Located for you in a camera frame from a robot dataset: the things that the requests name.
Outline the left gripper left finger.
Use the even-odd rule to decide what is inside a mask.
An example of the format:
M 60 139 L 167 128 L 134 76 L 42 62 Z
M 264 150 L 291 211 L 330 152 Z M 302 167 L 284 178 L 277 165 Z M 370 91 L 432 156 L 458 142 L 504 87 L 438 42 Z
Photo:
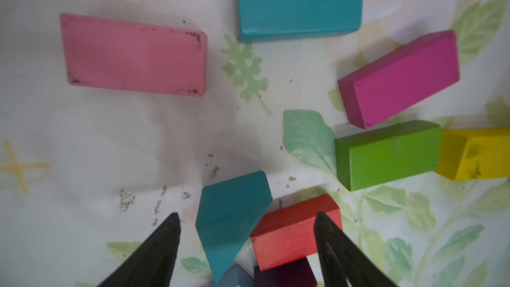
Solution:
M 172 213 L 109 277 L 102 287 L 170 285 L 181 235 L 179 215 Z

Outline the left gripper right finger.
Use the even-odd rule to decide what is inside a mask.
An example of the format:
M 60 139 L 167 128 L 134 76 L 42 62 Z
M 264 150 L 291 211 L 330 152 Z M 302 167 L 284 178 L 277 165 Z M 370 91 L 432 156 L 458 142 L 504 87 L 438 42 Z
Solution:
M 396 287 L 327 214 L 317 214 L 313 230 L 326 286 Z

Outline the teal triangular block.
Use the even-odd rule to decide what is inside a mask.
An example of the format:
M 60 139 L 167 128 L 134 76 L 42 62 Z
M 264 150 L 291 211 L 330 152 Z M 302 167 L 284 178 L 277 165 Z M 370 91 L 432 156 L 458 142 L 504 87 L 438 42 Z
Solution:
M 203 188 L 195 227 L 220 282 L 273 202 L 263 171 Z

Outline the magenta rectangular block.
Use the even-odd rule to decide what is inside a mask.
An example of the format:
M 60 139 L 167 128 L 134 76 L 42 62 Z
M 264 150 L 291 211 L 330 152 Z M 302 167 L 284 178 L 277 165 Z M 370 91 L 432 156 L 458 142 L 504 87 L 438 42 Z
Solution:
M 372 128 L 460 81 L 456 32 L 429 33 L 339 79 L 350 124 Z

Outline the pink rectangular block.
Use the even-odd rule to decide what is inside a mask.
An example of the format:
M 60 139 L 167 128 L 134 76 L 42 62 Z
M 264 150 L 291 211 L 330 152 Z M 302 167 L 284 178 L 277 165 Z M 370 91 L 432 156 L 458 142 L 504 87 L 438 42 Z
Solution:
M 62 13 L 70 85 L 202 97 L 207 36 L 202 31 Z

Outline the teal rectangular block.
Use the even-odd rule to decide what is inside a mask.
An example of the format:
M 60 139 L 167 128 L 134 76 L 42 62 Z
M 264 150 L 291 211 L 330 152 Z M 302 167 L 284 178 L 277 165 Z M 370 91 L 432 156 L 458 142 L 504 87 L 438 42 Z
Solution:
M 236 0 L 242 42 L 346 35 L 361 28 L 363 0 Z

